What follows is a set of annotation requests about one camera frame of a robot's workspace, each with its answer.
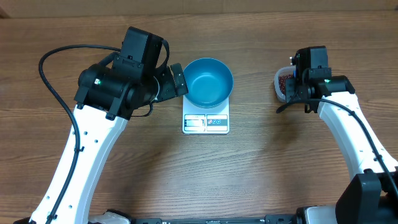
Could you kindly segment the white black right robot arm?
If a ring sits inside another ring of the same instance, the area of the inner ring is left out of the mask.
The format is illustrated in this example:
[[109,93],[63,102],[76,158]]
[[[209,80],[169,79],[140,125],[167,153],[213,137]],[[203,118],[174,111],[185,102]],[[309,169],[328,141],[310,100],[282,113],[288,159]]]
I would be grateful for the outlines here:
[[335,205],[297,210],[299,223],[397,223],[397,159],[378,140],[361,111],[355,89],[334,76],[324,46],[291,57],[295,71],[285,81],[285,104],[302,103],[330,129],[345,159],[350,183]]

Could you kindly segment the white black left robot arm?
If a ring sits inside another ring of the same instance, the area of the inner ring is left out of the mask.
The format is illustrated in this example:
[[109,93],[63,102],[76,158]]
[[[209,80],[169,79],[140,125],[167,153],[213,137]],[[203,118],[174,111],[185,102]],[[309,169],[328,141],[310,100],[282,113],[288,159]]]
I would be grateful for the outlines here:
[[132,223],[120,211],[90,215],[96,185],[109,153],[134,111],[188,93],[179,63],[160,62],[168,42],[135,27],[128,28],[120,48],[82,71],[76,106],[67,109],[72,127],[47,192],[31,216],[33,223]]

